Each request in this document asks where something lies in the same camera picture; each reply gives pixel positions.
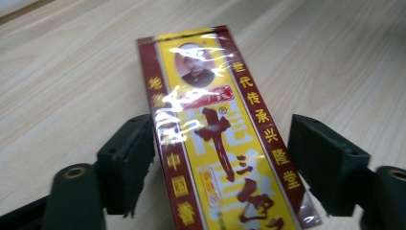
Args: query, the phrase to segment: light wood surface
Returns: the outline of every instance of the light wood surface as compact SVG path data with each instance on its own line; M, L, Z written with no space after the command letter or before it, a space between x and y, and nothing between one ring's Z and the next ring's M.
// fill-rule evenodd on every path
M129 118L148 113L134 40L229 25L286 141L293 113L406 169L406 1L59 0L0 26L0 216L50 192L55 173L94 163ZM359 229L327 218L315 229ZM173 229L157 158L134 219Z

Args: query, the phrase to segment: clear plastic film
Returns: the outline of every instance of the clear plastic film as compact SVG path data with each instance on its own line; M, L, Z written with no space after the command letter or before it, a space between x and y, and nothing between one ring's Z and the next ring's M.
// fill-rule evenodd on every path
M178 229L321 224L227 27L138 46Z

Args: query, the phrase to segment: portrait of man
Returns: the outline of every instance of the portrait of man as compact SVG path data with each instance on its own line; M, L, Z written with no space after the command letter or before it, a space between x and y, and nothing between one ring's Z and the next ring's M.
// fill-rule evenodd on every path
M214 73L206 67L208 60L205 57L204 48L195 44L186 44L180 47L181 55L188 74L182 76L182 80L194 87L205 87L214 80Z

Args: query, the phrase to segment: product box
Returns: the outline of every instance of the product box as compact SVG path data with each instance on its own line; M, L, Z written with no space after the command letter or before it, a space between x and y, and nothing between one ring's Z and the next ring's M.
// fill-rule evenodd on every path
M226 26L137 43L177 229L320 224Z

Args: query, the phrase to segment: wooden table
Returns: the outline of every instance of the wooden table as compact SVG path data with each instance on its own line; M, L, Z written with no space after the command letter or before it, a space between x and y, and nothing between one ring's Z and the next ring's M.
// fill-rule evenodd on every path
M0 216L50 192L56 172L94 163L129 118L148 113L136 38L229 25L286 141L293 113L406 168L405 1L59 0L0 26ZM358 229L326 218L315 229ZM134 219L173 229L156 159Z

